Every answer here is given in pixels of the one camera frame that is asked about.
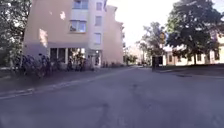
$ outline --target street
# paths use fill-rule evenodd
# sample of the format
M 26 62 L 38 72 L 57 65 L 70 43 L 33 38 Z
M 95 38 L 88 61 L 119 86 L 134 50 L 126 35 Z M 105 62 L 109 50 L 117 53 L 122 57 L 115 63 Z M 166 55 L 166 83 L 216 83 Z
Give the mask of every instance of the street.
M 224 79 L 132 67 L 0 100 L 0 128 L 223 128 Z

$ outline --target green tree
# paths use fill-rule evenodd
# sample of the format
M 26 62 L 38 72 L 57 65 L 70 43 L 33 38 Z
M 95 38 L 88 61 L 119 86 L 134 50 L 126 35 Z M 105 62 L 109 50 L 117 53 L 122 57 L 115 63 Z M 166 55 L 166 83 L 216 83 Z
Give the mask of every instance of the green tree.
M 174 4 L 168 19 L 167 45 L 174 48 L 176 56 L 194 56 L 196 64 L 197 54 L 218 50 L 218 42 L 211 38 L 211 32 L 217 31 L 221 19 L 211 0 L 180 0 Z
M 21 49 L 31 4 L 31 0 L 0 1 L 0 65 Z
M 164 54 L 163 45 L 165 43 L 164 27 L 158 22 L 152 22 L 150 27 L 144 26 L 146 34 L 139 41 L 140 49 L 147 51 L 152 56 L 161 56 Z

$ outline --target sidewalk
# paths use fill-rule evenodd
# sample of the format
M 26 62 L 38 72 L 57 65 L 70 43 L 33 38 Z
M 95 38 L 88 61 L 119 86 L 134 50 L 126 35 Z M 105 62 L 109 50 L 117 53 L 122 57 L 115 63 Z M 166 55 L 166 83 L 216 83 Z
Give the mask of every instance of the sidewalk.
M 97 69 L 96 71 L 86 71 L 86 72 L 58 72 L 53 74 L 52 76 L 46 77 L 44 79 L 31 79 L 29 77 L 17 77 L 17 78 L 7 78 L 7 79 L 0 79 L 0 94 L 3 92 L 13 92 L 18 90 L 25 90 L 31 88 L 38 88 L 48 85 L 59 84 L 62 82 L 70 82 L 74 80 L 81 80 L 86 78 L 95 77 L 98 75 L 110 73 L 113 71 L 117 71 L 124 68 L 102 68 Z

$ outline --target distant building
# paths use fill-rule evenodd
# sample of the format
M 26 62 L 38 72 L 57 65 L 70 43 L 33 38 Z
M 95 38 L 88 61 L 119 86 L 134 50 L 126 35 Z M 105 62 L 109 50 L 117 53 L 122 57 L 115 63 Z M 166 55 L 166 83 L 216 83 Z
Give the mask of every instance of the distant building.
M 221 64 L 224 63 L 224 37 L 220 38 L 217 36 L 217 40 L 220 43 L 219 53 L 215 54 L 214 51 L 211 51 L 208 56 L 204 54 L 196 55 L 197 64 Z M 164 65 L 176 65 L 176 66 L 184 66 L 184 65 L 193 65 L 194 57 L 191 58 L 182 58 L 182 57 L 174 57 L 172 51 L 167 51 L 167 55 L 165 56 Z
M 103 62 L 122 63 L 123 24 L 107 0 L 33 0 L 25 31 L 23 54 L 39 53 L 65 64 L 77 52 Z

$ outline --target yellow building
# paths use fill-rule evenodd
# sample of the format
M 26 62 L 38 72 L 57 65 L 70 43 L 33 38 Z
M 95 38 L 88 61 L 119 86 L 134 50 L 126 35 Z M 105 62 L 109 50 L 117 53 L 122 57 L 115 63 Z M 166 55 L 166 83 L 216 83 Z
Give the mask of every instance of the yellow building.
M 122 63 L 122 23 L 115 21 L 117 8 L 106 4 L 106 0 L 33 0 L 23 53 L 33 57 L 42 53 L 67 63 L 74 51 L 80 51 L 95 65 Z

